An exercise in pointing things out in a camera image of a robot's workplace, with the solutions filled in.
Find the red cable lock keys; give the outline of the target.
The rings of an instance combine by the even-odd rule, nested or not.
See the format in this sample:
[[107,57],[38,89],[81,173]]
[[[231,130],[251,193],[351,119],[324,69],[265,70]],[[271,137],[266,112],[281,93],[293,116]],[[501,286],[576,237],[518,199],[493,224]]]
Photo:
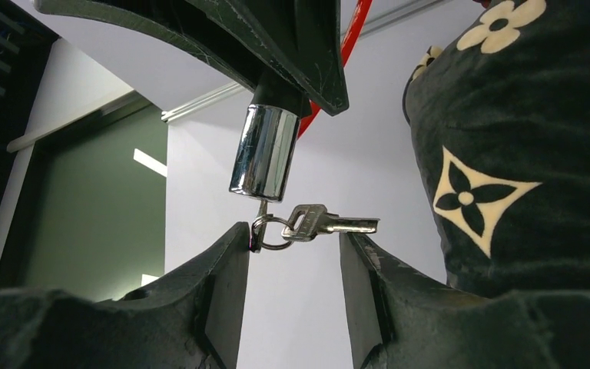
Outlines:
[[[250,225],[249,249],[258,253],[263,249],[280,251],[296,242],[310,242],[322,234],[358,233],[374,234],[378,218],[347,218],[328,212],[323,204],[299,204],[288,219],[268,213],[268,201],[261,200],[257,216]],[[268,224],[283,225],[281,244],[267,243],[264,238]]]

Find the red cable lock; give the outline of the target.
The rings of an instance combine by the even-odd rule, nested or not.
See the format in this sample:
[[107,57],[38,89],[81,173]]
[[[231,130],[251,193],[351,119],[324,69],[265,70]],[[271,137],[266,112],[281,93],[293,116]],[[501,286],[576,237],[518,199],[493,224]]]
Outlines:
[[[358,1],[346,32],[340,28],[340,57],[344,70],[370,9]],[[300,122],[323,109],[269,68],[260,75],[247,108],[229,190],[236,194],[283,200]]]

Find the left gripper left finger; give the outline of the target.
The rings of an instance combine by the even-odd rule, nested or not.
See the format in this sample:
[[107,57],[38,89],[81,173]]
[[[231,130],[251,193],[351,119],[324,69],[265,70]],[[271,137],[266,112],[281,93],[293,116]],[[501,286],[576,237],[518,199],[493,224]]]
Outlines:
[[122,299],[0,290],[0,368],[234,368],[250,252],[236,223],[207,250]]

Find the black floral pillow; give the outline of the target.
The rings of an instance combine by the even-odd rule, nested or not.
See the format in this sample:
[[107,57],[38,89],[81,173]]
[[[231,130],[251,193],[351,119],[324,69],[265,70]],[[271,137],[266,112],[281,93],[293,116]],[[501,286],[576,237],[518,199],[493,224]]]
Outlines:
[[488,1],[403,113],[450,287],[590,289],[590,1]]

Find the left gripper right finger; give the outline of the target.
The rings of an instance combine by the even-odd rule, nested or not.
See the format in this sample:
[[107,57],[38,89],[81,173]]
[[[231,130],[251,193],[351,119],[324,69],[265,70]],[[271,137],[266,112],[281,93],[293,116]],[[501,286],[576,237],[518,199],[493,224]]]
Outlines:
[[590,291],[450,288],[364,234],[340,235],[355,368],[590,368]]

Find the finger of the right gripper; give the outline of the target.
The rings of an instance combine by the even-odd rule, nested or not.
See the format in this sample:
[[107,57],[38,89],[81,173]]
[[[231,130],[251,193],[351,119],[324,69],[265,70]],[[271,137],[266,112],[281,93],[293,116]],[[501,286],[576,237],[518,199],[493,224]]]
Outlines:
[[219,40],[212,64],[251,91],[269,68],[328,115],[350,106],[339,1],[192,1]]
[[188,1],[35,1],[46,15],[89,19],[151,36],[254,91],[263,68],[236,38]]

